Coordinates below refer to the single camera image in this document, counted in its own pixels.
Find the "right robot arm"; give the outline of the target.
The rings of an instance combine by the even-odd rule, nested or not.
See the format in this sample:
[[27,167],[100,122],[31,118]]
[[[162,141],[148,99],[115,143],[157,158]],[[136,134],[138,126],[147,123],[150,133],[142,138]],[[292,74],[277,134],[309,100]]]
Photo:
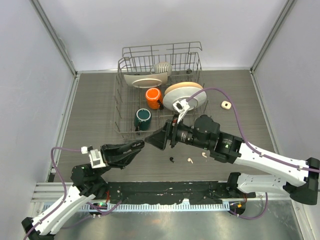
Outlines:
[[226,184],[226,193],[233,198],[242,193],[266,192],[288,195],[292,200],[314,206],[318,202],[320,161],[314,157],[306,160],[286,157],[262,149],[241,137],[222,132],[220,124],[203,114],[193,126],[178,121],[175,116],[145,142],[164,150],[183,143],[203,150],[220,163],[251,167],[264,175],[233,172]]

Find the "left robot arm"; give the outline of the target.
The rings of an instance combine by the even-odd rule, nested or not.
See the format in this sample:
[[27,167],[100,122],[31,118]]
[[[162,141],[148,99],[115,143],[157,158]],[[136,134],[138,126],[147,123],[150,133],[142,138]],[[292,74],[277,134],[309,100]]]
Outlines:
[[104,144],[99,149],[81,147],[78,152],[87,155],[89,163],[73,167],[70,177],[72,185],[67,187],[66,183],[62,183],[63,195],[50,208],[21,222],[24,239],[52,240],[80,207],[91,200],[107,198],[110,187],[103,174],[112,168],[124,169],[144,146],[143,140],[136,140],[125,144]]

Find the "cream square earbud case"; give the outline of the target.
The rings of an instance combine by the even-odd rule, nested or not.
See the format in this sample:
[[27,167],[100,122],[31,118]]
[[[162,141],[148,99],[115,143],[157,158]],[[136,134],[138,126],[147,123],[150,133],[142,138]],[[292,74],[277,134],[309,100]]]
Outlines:
[[223,101],[220,106],[225,110],[230,110],[232,104],[229,101]]

